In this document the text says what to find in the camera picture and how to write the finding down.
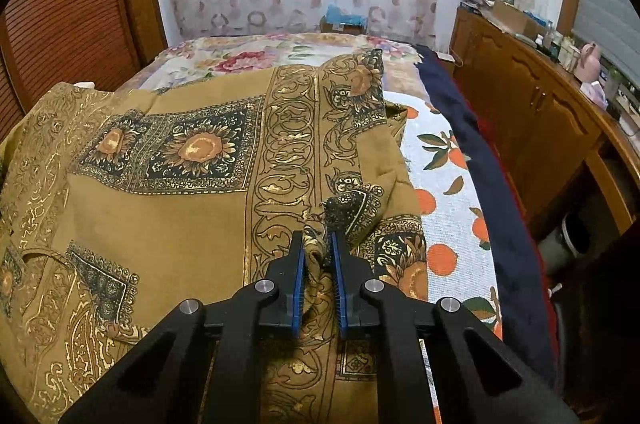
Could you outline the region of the orange print bed sheet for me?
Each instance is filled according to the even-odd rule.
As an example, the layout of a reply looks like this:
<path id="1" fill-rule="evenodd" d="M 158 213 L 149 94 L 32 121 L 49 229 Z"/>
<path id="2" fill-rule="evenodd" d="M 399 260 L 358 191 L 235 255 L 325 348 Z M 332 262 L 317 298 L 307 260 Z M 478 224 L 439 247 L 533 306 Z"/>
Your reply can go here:
<path id="1" fill-rule="evenodd" d="M 425 241 L 406 266 L 390 265 L 382 279 L 416 300 L 460 300 L 497 336 L 502 313 L 485 215 L 461 150 L 446 118 L 425 100 L 386 92 L 407 121 L 400 150 L 420 207 Z"/>

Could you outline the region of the blue item box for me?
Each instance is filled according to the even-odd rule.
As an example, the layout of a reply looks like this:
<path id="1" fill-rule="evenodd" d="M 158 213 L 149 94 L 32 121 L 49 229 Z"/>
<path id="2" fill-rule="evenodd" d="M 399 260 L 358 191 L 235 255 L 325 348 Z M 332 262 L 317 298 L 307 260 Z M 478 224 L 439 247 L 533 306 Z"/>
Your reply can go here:
<path id="1" fill-rule="evenodd" d="M 341 8 L 330 5 L 320 20 L 320 31 L 323 33 L 344 33 L 360 35 L 367 31 L 367 18 L 359 14 L 346 14 Z"/>

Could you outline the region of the brown louvered wardrobe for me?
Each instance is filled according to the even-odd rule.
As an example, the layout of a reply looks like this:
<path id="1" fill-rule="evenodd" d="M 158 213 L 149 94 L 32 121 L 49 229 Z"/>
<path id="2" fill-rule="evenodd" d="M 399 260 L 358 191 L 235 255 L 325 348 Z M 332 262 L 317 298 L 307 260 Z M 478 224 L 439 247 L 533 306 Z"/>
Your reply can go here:
<path id="1" fill-rule="evenodd" d="M 167 46 L 158 0 L 2 0 L 1 131 L 59 82 L 112 92 Z"/>

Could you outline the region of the wooden sideboard cabinet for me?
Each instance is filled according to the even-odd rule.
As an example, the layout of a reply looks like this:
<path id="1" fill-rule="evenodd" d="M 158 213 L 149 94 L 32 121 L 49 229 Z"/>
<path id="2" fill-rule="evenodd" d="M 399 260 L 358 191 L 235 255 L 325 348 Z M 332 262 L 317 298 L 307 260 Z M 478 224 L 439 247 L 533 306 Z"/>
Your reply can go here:
<path id="1" fill-rule="evenodd" d="M 596 183 L 616 229 L 631 226 L 639 216 L 639 155 L 573 75 L 464 8 L 450 52 L 458 62 L 454 80 L 488 130 L 532 232 L 574 201 L 582 172 Z"/>

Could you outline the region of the cardboard box on cabinet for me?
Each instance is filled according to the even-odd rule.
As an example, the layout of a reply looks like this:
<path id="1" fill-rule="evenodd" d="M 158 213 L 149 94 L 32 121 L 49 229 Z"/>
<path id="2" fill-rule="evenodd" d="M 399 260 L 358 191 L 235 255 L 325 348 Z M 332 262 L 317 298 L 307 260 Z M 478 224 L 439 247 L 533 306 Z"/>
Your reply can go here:
<path id="1" fill-rule="evenodd" d="M 521 34 L 530 40 L 536 40 L 538 35 L 544 35 L 547 32 L 543 25 L 508 2 L 498 0 L 491 7 L 490 12 L 492 20 L 504 32 Z"/>

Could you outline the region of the pink kettle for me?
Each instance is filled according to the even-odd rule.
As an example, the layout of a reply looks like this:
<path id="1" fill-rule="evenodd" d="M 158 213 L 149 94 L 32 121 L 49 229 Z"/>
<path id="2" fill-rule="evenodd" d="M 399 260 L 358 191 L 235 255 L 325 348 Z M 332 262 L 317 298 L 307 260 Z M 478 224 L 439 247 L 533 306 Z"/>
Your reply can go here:
<path id="1" fill-rule="evenodd" d="M 582 46 L 574 77 L 581 83 L 593 83 L 599 78 L 601 71 L 601 49 L 596 43 L 589 43 Z"/>

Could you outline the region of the brown gold patterned garment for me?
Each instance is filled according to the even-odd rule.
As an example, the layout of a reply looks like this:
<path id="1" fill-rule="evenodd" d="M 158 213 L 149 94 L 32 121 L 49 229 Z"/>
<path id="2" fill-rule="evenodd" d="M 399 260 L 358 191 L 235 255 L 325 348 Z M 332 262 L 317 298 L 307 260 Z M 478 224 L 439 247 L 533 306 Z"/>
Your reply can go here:
<path id="1" fill-rule="evenodd" d="M 373 423 L 375 370 L 338 337 L 326 208 L 350 250 L 406 286 L 425 255 L 383 97 L 383 54 L 149 92 L 49 90 L 1 144 L 1 364 L 58 422 L 180 300 L 225 300 L 303 233 L 302 335 L 270 345 L 262 417 Z"/>

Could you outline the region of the grey window blind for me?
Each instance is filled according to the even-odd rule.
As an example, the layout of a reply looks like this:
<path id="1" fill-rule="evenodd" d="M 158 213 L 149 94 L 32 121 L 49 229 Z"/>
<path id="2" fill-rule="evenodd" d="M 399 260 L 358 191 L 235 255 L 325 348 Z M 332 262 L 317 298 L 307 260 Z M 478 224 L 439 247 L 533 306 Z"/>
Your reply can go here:
<path id="1" fill-rule="evenodd" d="M 579 0 L 573 32 L 639 86 L 639 16 L 630 0 Z"/>

